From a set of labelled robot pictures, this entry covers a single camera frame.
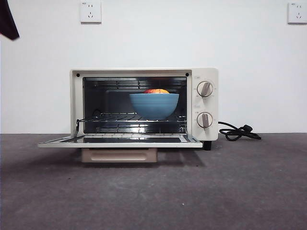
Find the black power cord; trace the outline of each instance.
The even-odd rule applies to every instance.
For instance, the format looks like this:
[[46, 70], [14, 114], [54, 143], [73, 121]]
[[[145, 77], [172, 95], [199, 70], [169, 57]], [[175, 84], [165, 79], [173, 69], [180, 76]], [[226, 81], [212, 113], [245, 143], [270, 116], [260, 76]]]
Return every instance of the black power cord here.
[[229, 123], [226, 122], [221, 122], [219, 121], [219, 124], [229, 126], [231, 128], [222, 128], [220, 129], [220, 133], [224, 134], [227, 140], [229, 141], [236, 141], [241, 137], [248, 137], [248, 138], [253, 138], [253, 139], [258, 139], [261, 140], [261, 137], [256, 134], [252, 133], [251, 131], [253, 130], [252, 127], [248, 125], [244, 125], [243, 127], [237, 128]]

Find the food in bowl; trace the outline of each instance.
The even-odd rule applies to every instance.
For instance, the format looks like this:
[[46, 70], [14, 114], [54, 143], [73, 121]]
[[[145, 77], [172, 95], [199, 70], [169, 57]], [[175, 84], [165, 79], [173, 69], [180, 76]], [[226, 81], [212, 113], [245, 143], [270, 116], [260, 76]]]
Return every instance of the food in bowl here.
[[145, 90], [143, 93], [169, 93], [169, 92], [163, 89], [149, 89]]

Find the open oven door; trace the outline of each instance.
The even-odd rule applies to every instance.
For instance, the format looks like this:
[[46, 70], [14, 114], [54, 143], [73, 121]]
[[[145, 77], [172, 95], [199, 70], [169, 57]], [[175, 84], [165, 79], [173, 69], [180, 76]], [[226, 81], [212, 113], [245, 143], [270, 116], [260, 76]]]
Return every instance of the open oven door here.
[[187, 134], [96, 134], [71, 136], [38, 144], [40, 148], [202, 148]]

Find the bowl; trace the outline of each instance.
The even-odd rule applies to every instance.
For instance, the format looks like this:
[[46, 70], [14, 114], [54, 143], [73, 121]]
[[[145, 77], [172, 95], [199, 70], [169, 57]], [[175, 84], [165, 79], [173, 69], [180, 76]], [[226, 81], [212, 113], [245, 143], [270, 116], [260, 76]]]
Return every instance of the bowl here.
[[164, 120], [177, 107], [179, 94], [176, 93], [134, 93], [130, 94], [131, 104], [136, 113], [147, 120]]

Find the knob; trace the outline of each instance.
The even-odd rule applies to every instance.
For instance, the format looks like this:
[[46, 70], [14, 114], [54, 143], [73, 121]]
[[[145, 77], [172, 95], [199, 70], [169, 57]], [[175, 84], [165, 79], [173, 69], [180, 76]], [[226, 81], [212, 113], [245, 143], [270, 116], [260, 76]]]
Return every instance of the knob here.
[[201, 113], [197, 116], [197, 124], [202, 128], [208, 128], [212, 125], [212, 116], [210, 113]]
[[208, 81], [202, 81], [201, 83], [198, 84], [197, 86], [197, 92], [200, 96], [202, 97], [208, 97], [211, 95], [213, 91], [213, 86], [210, 82]]

